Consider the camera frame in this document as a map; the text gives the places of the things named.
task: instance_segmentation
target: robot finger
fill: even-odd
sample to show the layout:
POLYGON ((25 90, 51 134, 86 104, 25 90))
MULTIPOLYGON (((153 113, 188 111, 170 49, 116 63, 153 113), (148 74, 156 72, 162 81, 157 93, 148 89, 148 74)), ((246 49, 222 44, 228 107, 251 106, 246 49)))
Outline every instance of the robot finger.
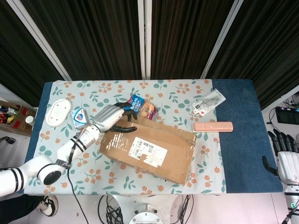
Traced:
POLYGON ((127 115, 128 116, 128 121, 131 121, 132 116, 135 120, 137 120, 137 114, 135 113, 135 111, 129 109, 129 110, 125 110, 125 112, 122 114, 123 116, 127 115))
POLYGON ((114 104, 114 106, 118 106, 120 108, 125 108, 127 106, 131 107, 132 105, 130 103, 125 102, 125 103, 116 103, 116 104, 114 104))
POLYGON ((116 126, 114 125, 111 128, 112 132, 121 132, 121 133, 130 133, 130 132, 134 132, 137 130, 137 127, 120 127, 120 126, 116 126))

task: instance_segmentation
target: person's leg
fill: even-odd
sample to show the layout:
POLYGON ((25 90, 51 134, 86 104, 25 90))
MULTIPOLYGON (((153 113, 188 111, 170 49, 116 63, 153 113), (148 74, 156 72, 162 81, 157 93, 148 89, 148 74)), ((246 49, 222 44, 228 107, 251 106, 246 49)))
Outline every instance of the person's leg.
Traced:
POLYGON ((36 209, 42 201, 43 196, 29 195, 22 195, 20 197, 0 201, 1 223, 7 224, 28 215, 36 209))

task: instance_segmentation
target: floral tablecloth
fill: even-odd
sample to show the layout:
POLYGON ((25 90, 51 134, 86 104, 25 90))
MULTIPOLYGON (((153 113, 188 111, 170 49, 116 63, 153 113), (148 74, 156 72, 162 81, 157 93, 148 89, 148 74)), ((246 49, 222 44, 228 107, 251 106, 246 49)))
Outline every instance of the floral tablecloth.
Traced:
MULTIPOLYGON (((66 98, 72 102, 73 109, 83 107, 92 120, 105 105, 127 101, 136 94, 156 106, 154 121, 191 132, 195 121, 217 120, 215 110, 204 117, 192 113, 192 103, 212 88, 210 79, 56 81, 47 111, 56 100, 66 98)), ((43 122, 34 156, 44 154, 56 161, 57 150, 76 132, 71 116, 61 127, 53 128, 43 122)), ((219 134, 198 133, 197 136, 191 171, 184 186, 108 159, 98 152, 100 141, 97 141, 73 162, 70 178, 74 190, 79 195, 226 193, 219 134)), ((72 194, 66 172, 56 183, 47 186, 31 177, 24 193, 72 194)))

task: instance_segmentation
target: floor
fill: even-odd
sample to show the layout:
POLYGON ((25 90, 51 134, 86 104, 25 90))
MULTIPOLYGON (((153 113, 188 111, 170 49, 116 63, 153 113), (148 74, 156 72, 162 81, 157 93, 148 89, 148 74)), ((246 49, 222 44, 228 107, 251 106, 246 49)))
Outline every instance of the floor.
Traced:
MULTIPOLYGON (((0 166, 19 166, 23 163, 29 144, 29 138, 0 131, 0 137, 16 138, 14 145, 0 143, 0 166)), ((0 200, 18 196, 12 194, 0 200)), ((100 223, 97 206, 100 196, 78 196, 89 223, 100 223)), ((33 211, 26 217, 11 222, 12 224, 83 224, 84 217, 73 196, 58 196, 59 210, 54 217, 47 217, 33 211)), ((182 204, 182 196, 178 196, 171 209, 171 223, 177 221, 178 211, 182 204)), ((105 217, 104 208, 100 209, 105 217)), ((268 194, 225 194, 220 196, 198 195, 194 197, 194 208, 189 224, 280 224, 287 214, 287 206, 283 193, 268 194)))

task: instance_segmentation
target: black curtain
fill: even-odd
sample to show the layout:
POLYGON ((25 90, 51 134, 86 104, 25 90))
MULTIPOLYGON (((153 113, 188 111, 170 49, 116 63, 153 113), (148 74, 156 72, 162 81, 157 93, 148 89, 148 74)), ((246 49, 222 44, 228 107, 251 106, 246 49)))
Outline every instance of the black curtain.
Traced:
POLYGON ((137 0, 22 0, 72 80, 141 79, 137 0))
POLYGON ((199 78, 233 0, 153 0, 151 78, 199 78))
POLYGON ((6 1, 0 8, 0 83, 38 106, 44 83, 62 78, 6 1))
POLYGON ((299 1, 245 0, 207 78, 252 79, 262 109, 299 85, 299 1))

